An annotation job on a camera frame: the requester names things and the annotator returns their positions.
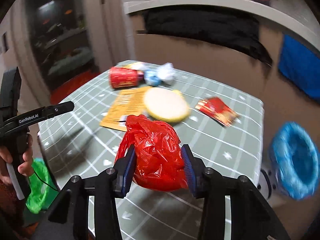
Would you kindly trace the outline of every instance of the metal screw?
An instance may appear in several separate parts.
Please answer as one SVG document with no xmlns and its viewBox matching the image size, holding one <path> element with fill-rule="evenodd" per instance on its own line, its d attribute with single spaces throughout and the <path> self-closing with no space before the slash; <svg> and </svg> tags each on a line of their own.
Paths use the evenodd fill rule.
<svg viewBox="0 0 320 240">
<path fill-rule="evenodd" d="M 206 173 L 206 174 L 208 174 L 208 175 L 212 174 L 212 173 L 213 173 L 213 168 L 211 168 L 211 167 L 206 167 L 206 168 L 204 169 L 204 173 Z"/>
<path fill-rule="evenodd" d="M 242 182 L 248 182 L 248 181 L 249 181 L 248 177 L 247 177 L 247 176 L 244 176 L 244 175 L 239 176 L 238 179 L 239 179 L 240 181 L 242 181 Z"/>
<path fill-rule="evenodd" d="M 78 175 L 72 176 L 71 182 L 77 182 L 79 179 L 80 179 L 80 176 Z"/>
<path fill-rule="evenodd" d="M 114 174 L 116 172 L 116 170 L 114 168 L 107 168 L 106 169 L 106 173 L 111 175 L 111 174 Z"/>
</svg>

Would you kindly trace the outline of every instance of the green plastic bag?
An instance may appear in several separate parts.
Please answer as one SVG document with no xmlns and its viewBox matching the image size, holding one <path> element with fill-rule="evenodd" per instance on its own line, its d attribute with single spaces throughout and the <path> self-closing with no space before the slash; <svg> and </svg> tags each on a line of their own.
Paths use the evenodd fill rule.
<svg viewBox="0 0 320 240">
<path fill-rule="evenodd" d="M 33 161 L 32 167 L 43 181 L 48 183 L 51 187 L 56 188 L 42 159 L 36 158 Z M 38 214 L 42 209 L 48 209 L 52 201 L 58 195 L 58 191 L 53 190 L 40 181 L 36 174 L 30 176 L 29 180 L 31 194 L 27 199 L 26 205 L 31 213 Z"/>
</svg>

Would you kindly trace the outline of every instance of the red plastic bag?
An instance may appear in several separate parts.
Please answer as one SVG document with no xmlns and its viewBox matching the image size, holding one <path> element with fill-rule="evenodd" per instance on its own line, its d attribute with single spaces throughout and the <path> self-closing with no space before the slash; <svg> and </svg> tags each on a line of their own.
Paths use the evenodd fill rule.
<svg viewBox="0 0 320 240">
<path fill-rule="evenodd" d="M 162 121 L 150 121 L 143 114 L 129 115 L 125 125 L 127 132 L 119 145 L 115 161 L 124 157 L 126 149 L 134 144 L 137 166 L 133 181 L 152 190 L 188 188 L 180 140 L 172 126 Z"/>
</svg>

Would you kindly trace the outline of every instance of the red paper cup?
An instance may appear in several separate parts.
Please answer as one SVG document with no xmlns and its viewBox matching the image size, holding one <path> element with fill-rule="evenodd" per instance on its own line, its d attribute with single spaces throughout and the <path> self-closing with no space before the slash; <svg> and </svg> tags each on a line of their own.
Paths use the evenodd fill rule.
<svg viewBox="0 0 320 240">
<path fill-rule="evenodd" d="M 134 87 L 139 84 L 136 70 L 121 67 L 110 69 L 109 80 L 112 88 Z"/>
</svg>

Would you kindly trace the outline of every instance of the black cloth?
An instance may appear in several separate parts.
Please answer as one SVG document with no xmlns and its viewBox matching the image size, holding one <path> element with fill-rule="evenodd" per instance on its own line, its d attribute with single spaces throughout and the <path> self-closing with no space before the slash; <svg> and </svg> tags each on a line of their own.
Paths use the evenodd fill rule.
<svg viewBox="0 0 320 240">
<path fill-rule="evenodd" d="M 272 65 L 259 42 L 259 22 L 249 13 L 213 6 L 167 6 L 144 11 L 143 17 L 147 34 L 206 41 Z"/>
</svg>

